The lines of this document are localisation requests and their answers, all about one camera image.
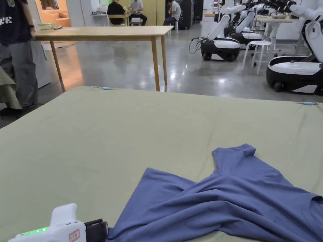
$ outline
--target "black cabinet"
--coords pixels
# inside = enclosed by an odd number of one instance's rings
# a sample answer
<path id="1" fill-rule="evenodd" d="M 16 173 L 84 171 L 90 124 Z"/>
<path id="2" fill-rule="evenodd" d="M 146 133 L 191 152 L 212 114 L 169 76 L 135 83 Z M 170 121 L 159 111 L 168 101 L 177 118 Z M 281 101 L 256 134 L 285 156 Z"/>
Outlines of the black cabinet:
<path id="1" fill-rule="evenodd" d="M 181 7 L 181 17 L 178 21 L 179 29 L 190 29 L 191 25 L 194 23 L 194 5 L 195 0 L 176 0 L 176 2 Z M 168 2 L 165 1 L 165 18 L 169 17 L 168 10 L 169 5 Z"/>
<path id="2" fill-rule="evenodd" d="M 195 0 L 194 22 L 199 23 L 203 18 L 203 0 Z"/>

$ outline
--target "white shirt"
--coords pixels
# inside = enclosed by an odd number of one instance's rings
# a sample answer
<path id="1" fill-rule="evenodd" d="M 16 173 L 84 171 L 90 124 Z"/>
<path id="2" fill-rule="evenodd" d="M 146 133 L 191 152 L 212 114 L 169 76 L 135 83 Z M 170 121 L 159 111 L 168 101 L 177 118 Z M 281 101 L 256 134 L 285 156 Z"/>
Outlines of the white shirt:
<path id="1" fill-rule="evenodd" d="M 132 0 L 129 7 L 132 8 L 132 10 L 135 10 L 135 9 L 138 9 L 138 8 L 143 8 L 143 3 L 142 3 L 142 0 L 137 0 L 135 2 L 135 0 Z M 133 14 L 143 14 L 143 11 L 137 11 Z"/>
<path id="2" fill-rule="evenodd" d="M 173 2 L 172 4 L 172 12 L 175 12 L 175 15 L 172 15 L 177 21 L 180 19 L 181 16 L 181 7 L 177 2 Z"/>

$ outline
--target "blue t-shirt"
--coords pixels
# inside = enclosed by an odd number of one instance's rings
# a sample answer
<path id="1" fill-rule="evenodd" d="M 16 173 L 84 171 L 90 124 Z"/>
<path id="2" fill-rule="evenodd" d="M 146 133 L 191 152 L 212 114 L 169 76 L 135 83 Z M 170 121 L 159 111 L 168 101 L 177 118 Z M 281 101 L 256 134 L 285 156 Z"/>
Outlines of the blue t-shirt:
<path id="1" fill-rule="evenodd" d="M 294 187 L 245 144 L 213 151 L 196 183 L 148 168 L 108 240 L 177 242 L 214 231 L 265 241 L 323 241 L 323 198 Z"/>

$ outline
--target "green led light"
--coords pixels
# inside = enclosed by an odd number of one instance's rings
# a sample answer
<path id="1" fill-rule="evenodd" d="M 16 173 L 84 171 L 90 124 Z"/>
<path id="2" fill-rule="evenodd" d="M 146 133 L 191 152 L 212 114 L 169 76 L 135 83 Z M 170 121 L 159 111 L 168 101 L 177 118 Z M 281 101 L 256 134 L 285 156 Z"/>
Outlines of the green led light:
<path id="1" fill-rule="evenodd" d="M 40 229 L 33 230 L 33 231 L 29 231 L 29 232 L 26 232 L 26 233 L 23 233 L 23 234 L 20 234 L 20 235 L 32 235 L 32 234 L 44 232 L 46 230 L 48 230 L 48 227 L 47 228 L 40 228 Z"/>

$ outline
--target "concrete floor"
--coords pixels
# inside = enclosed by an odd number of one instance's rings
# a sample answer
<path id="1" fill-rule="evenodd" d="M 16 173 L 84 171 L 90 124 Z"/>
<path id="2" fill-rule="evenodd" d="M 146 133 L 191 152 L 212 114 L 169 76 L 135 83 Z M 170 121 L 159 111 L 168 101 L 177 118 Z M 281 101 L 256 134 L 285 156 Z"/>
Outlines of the concrete floor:
<path id="1" fill-rule="evenodd" d="M 203 61 L 200 51 L 189 52 L 191 39 L 201 35 L 201 26 L 195 24 L 190 30 L 180 30 L 179 36 L 172 31 L 166 36 L 168 86 L 164 86 L 162 51 L 157 41 L 161 91 L 199 95 L 268 99 L 283 101 L 323 102 L 323 97 L 276 93 L 266 83 L 266 64 L 261 74 L 251 68 L 249 55 L 244 71 L 241 71 L 244 51 L 233 62 Z M 277 45 L 282 53 L 292 54 L 292 45 Z M 301 48 L 300 54 L 307 53 Z M 62 93 L 51 51 L 48 70 L 52 83 L 39 90 L 39 102 L 46 103 Z M 108 86 L 155 90 L 154 69 L 150 42 L 82 42 L 69 48 L 57 49 L 64 79 L 64 88 L 77 86 Z M 12 121 L 0 121 L 0 127 Z"/>

